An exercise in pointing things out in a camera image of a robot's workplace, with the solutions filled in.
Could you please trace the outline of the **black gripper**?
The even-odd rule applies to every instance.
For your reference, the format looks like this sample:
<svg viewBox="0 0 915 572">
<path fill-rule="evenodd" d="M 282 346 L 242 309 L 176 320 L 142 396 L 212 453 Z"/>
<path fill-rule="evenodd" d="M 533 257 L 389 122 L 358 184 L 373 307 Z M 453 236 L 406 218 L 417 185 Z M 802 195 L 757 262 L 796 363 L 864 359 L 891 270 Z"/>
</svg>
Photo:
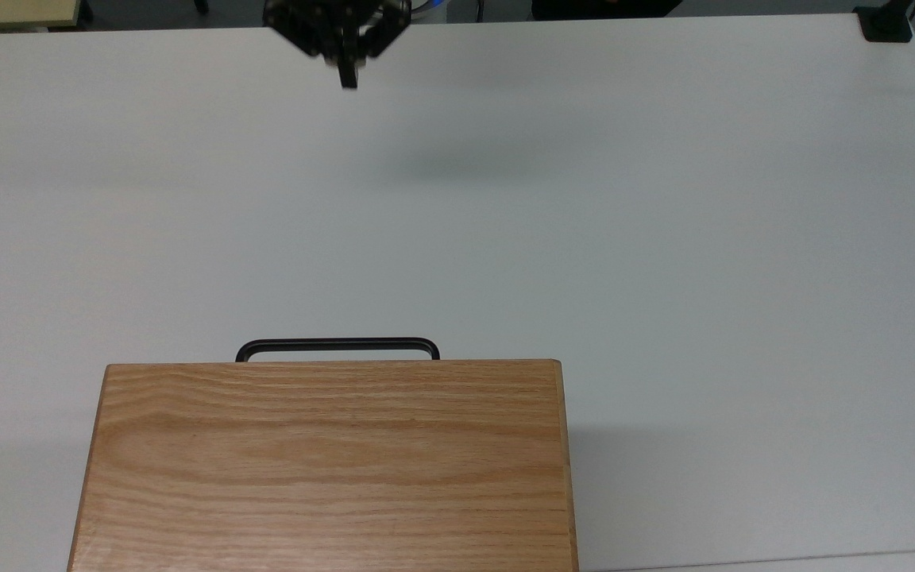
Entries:
<svg viewBox="0 0 915 572">
<path fill-rule="evenodd" d="M 411 23 L 410 1 L 266 1 L 264 25 L 302 54 L 337 64 L 342 88 L 358 88 L 361 62 L 377 58 Z"/>
</svg>

